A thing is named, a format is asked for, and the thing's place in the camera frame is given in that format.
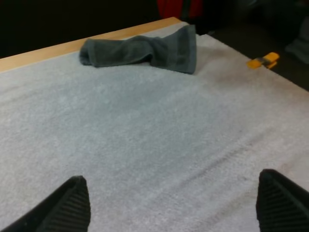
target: gray fabric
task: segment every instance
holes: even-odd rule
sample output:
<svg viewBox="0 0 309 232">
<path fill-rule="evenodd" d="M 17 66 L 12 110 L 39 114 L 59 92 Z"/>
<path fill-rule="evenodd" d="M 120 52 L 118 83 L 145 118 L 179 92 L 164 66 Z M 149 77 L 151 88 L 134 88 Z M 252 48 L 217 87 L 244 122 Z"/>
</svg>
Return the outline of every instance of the gray fabric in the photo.
<svg viewBox="0 0 309 232">
<path fill-rule="evenodd" d="M 293 53 L 305 64 L 309 64 L 309 17 L 305 18 L 299 37 L 288 45 L 285 50 Z"/>
<path fill-rule="evenodd" d="M 258 232 L 263 168 L 309 189 L 309 94 L 208 35 L 197 57 L 195 75 L 78 53 L 0 73 L 0 228 L 77 174 L 90 232 Z"/>
<path fill-rule="evenodd" d="M 195 26 L 192 25 L 165 38 L 88 39 L 79 54 L 83 65 L 109 67 L 149 61 L 152 66 L 188 74 L 195 71 L 196 56 Z"/>
</svg>

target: wooden table edge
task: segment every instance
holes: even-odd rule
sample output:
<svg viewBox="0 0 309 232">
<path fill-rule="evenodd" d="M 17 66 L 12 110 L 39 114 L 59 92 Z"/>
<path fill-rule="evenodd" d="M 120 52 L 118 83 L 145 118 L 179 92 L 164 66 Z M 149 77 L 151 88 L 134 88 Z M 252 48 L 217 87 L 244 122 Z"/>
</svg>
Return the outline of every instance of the wooden table edge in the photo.
<svg viewBox="0 0 309 232">
<path fill-rule="evenodd" d="M 168 27 L 181 21 L 172 17 L 167 19 L 158 20 L 151 23 L 138 25 L 126 29 L 121 29 L 113 32 L 104 33 L 101 35 L 92 36 L 92 39 L 108 39 L 108 40 L 120 40 L 125 37 L 135 36 L 143 33 L 147 33 L 153 30 Z M 18 54 L 11 57 L 0 59 L 0 72 L 15 69 L 21 66 L 36 63 L 42 60 L 54 58 L 64 54 L 78 51 L 87 38 L 75 40 L 67 43 L 54 45 L 51 47 L 42 48 L 22 54 Z"/>
</svg>

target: dark background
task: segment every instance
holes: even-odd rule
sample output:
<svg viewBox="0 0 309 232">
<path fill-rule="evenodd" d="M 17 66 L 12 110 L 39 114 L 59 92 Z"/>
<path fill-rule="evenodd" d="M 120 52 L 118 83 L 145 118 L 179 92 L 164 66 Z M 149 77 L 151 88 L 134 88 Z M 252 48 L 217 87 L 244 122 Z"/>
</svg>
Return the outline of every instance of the dark background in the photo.
<svg viewBox="0 0 309 232">
<path fill-rule="evenodd" d="M 0 0 L 0 58 L 156 20 L 155 0 Z"/>
</svg>

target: yellow clip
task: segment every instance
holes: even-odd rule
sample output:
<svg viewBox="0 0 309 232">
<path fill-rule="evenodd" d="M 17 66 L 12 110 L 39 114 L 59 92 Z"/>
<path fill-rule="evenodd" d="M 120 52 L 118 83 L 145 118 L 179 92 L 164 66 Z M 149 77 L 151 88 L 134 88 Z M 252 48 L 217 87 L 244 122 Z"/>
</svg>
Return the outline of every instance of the yellow clip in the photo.
<svg viewBox="0 0 309 232">
<path fill-rule="evenodd" d="M 251 69 L 257 69 L 264 65 L 268 69 L 277 65 L 277 60 L 280 56 L 277 53 L 271 52 L 262 58 L 256 58 L 247 62 L 247 65 Z"/>
</svg>

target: gray towel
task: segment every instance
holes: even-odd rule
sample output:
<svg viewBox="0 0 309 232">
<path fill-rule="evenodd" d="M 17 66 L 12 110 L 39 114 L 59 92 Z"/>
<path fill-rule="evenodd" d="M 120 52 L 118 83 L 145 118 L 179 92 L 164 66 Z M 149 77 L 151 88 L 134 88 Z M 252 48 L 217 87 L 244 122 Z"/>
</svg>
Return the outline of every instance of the gray towel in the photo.
<svg viewBox="0 0 309 232">
<path fill-rule="evenodd" d="M 298 38 L 288 45 L 285 50 L 293 53 L 305 64 L 309 64 L 309 17 L 305 18 Z"/>
<path fill-rule="evenodd" d="M 79 58 L 83 65 L 108 67 L 150 62 L 150 65 L 193 74 L 197 46 L 194 26 L 185 26 L 165 38 L 135 36 L 128 40 L 88 39 Z"/>
</svg>

